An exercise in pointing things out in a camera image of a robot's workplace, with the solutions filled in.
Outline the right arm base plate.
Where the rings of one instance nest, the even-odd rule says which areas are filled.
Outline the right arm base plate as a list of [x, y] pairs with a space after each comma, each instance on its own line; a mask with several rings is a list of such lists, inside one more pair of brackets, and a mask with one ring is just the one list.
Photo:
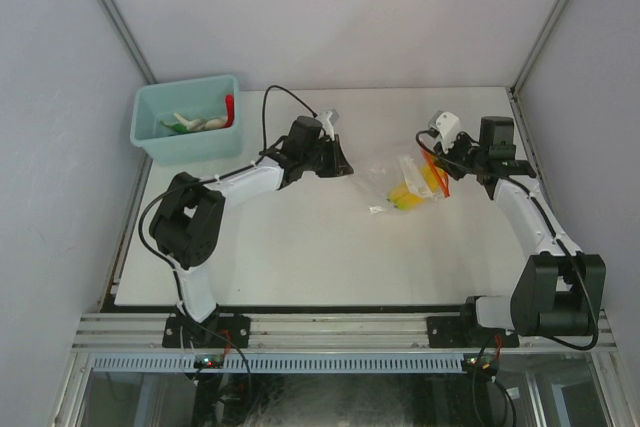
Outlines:
[[460, 316], [429, 316], [426, 318], [426, 327], [432, 348], [480, 348], [487, 340], [494, 344], [496, 335], [501, 338], [503, 347], [520, 346], [516, 334], [507, 335], [504, 329], [481, 327]]

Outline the yellow fake banana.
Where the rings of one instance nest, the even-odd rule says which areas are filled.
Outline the yellow fake banana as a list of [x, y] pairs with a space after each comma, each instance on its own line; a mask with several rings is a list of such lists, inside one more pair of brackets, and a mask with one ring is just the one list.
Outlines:
[[421, 183], [414, 185], [403, 181], [387, 193], [386, 200], [393, 208], [406, 212], [447, 196], [449, 178], [442, 169], [423, 163], [418, 172]]

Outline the white fake bone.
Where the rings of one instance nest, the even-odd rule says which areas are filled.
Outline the white fake bone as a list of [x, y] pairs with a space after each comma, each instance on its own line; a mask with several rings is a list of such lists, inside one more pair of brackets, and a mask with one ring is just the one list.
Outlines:
[[181, 123], [188, 128], [189, 133], [199, 132], [203, 129], [203, 125], [205, 123], [205, 121], [202, 119], [189, 120], [177, 112], [174, 112], [173, 116], [176, 120], [176, 123]]

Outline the clear zip top bag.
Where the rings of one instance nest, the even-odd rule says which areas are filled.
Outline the clear zip top bag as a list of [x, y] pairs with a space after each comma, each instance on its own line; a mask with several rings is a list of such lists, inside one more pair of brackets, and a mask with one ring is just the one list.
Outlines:
[[373, 151], [354, 165], [351, 179], [371, 214], [406, 213], [451, 196], [449, 175], [414, 144]]

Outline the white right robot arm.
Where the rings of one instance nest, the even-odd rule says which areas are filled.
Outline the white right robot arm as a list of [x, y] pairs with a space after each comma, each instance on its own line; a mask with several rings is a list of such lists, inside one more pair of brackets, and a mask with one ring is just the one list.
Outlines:
[[480, 346], [503, 329], [560, 344], [570, 336], [595, 339], [605, 263], [585, 253], [561, 227], [533, 167], [517, 158], [514, 133], [509, 117], [482, 118], [477, 140], [451, 112], [438, 112], [430, 122], [437, 165], [456, 180], [476, 178], [509, 221], [526, 260], [511, 295], [475, 299], [475, 311], [459, 321], [461, 338]]

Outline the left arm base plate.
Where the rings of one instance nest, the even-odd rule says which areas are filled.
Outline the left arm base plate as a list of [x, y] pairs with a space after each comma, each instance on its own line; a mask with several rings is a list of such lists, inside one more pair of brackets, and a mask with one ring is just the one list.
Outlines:
[[249, 344], [251, 319], [237, 313], [212, 315], [203, 323], [172, 314], [165, 323], [162, 346], [164, 348], [231, 348], [244, 349]]

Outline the green fake chili pepper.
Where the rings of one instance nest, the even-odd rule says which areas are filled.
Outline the green fake chili pepper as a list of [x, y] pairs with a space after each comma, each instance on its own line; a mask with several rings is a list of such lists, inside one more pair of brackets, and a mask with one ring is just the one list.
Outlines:
[[173, 135], [184, 135], [184, 134], [188, 134], [189, 130], [187, 127], [185, 127], [183, 124], [181, 123], [173, 123], [170, 124], [168, 122], [165, 121], [161, 121], [160, 124], [168, 129], [169, 131], [172, 132]]

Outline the red fake chili pepper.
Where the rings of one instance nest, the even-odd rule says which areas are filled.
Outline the red fake chili pepper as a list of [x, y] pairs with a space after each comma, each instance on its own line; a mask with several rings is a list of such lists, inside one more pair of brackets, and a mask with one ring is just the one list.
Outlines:
[[225, 96], [225, 106], [226, 106], [226, 122], [223, 125], [223, 128], [231, 127], [235, 122], [236, 110], [235, 110], [235, 97], [233, 94], [227, 94]]

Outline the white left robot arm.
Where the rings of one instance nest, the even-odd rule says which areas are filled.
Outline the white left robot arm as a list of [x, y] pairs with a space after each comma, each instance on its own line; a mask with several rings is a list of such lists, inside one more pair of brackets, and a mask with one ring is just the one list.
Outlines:
[[224, 214], [291, 185], [306, 172], [319, 178], [353, 174], [335, 133], [337, 119], [334, 110], [298, 117], [289, 133], [261, 151], [257, 161], [233, 172], [209, 179], [181, 172], [141, 214], [146, 217], [156, 209], [148, 233], [139, 237], [173, 271], [177, 307], [188, 317], [183, 332], [196, 346], [211, 345], [219, 334], [219, 323], [210, 316], [218, 301], [204, 263], [217, 246]]

